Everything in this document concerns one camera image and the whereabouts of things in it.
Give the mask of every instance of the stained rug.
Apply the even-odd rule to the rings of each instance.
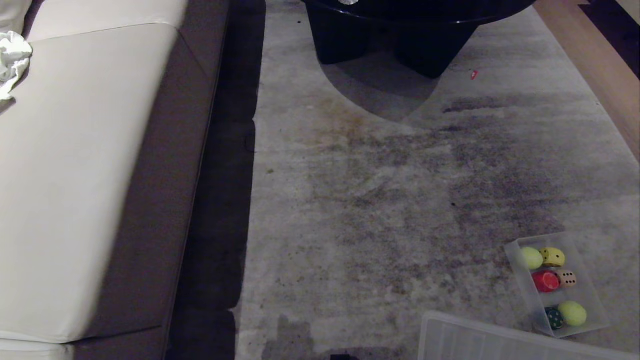
[[[532,331],[503,246],[561,231],[612,323],[569,341],[639,352],[638,163],[532,8],[429,80],[383,45],[320,65],[269,0],[254,120],[237,359],[414,360],[430,309]]]

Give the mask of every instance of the plastic container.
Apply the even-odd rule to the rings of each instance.
[[[607,313],[602,307],[602,303],[582,262],[580,253],[575,247],[573,242],[574,236],[579,235],[574,233],[558,233],[535,236],[533,238],[517,239],[504,247],[513,272],[516,275],[516,280],[518,281],[524,302],[529,310],[534,328],[555,338],[563,338],[582,332],[602,329],[610,325]],[[573,271],[577,278],[576,285],[571,288],[561,288],[551,293],[538,292],[531,274],[543,268],[530,271],[522,255],[522,247],[532,247],[534,249],[555,247],[562,250],[566,256],[566,263],[558,269]],[[584,307],[587,311],[587,322],[578,327],[565,325],[562,329],[552,330],[545,313],[545,307],[557,306],[567,300],[576,301]]]
[[[418,360],[640,360],[640,356],[457,318],[422,318]]]

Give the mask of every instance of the table leg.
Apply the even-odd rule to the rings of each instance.
[[[338,12],[307,5],[318,60],[323,64],[341,63],[367,52],[371,25]]]
[[[438,78],[476,29],[477,26],[460,25],[404,30],[396,45],[396,58],[427,78]]]

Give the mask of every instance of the red ball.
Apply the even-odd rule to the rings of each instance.
[[[550,293],[560,287],[560,280],[556,273],[551,270],[543,270],[531,275],[536,289],[541,293]]]

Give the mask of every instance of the black table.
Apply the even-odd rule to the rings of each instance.
[[[363,56],[372,29],[399,29],[396,58],[437,78],[478,26],[515,15],[535,0],[302,0],[318,59],[340,63]]]

